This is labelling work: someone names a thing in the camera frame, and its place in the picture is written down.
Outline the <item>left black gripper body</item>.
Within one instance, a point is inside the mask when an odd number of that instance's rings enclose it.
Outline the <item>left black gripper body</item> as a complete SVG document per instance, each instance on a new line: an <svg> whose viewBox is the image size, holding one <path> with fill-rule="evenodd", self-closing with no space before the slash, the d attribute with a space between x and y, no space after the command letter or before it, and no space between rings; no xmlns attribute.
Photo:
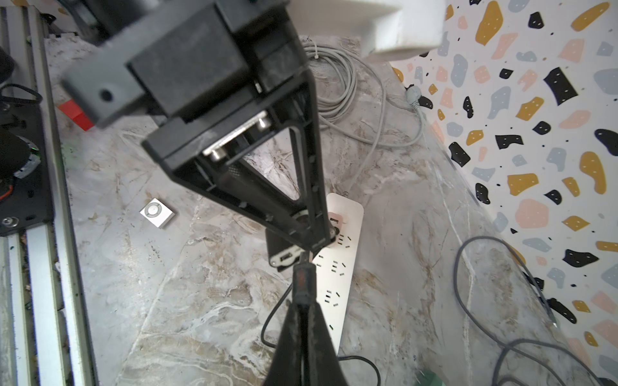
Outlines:
<svg viewBox="0 0 618 386"><path fill-rule="evenodd" d="M139 110L192 120L244 87L307 67L285 1L66 1L96 45L62 85L96 125Z"/></svg>

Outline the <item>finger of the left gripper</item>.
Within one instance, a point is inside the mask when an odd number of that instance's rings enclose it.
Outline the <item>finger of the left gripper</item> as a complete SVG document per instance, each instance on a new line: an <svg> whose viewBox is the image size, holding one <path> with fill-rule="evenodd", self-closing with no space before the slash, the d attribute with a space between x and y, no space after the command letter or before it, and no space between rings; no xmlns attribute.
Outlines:
<svg viewBox="0 0 618 386"><path fill-rule="evenodd" d="M310 69L266 95L242 88L192 122L173 118L142 145L173 182L301 249L334 238Z"/></svg>

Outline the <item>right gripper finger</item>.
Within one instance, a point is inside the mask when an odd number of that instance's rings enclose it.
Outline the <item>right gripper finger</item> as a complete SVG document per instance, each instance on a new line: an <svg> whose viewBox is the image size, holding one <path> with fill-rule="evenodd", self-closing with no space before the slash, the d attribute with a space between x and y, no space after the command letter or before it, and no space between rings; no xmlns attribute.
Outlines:
<svg viewBox="0 0 618 386"><path fill-rule="evenodd" d="M265 385L346 385L322 310L293 303L283 329Z"/></svg>

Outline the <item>white power strip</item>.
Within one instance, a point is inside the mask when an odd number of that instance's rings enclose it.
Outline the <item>white power strip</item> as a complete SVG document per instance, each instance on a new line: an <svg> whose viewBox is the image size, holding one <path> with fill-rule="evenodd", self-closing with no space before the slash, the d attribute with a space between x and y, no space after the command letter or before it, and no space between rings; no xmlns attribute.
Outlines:
<svg viewBox="0 0 618 386"><path fill-rule="evenodd" d="M335 240L314 257L317 301L320 304L332 345L336 351L347 312L352 275L357 260L364 209L358 202L331 193L327 196L328 212L342 215L344 225L336 231Z"/></svg>

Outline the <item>pink USB charger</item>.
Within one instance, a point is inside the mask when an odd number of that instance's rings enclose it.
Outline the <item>pink USB charger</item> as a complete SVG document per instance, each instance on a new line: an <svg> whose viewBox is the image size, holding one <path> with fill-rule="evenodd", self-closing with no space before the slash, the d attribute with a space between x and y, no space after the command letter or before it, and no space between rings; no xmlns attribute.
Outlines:
<svg viewBox="0 0 618 386"><path fill-rule="evenodd" d="M334 212L329 212L328 218L332 226L336 228L336 231L339 233L339 231L341 231L344 225L344 218L342 217L342 215L339 215Z"/></svg>

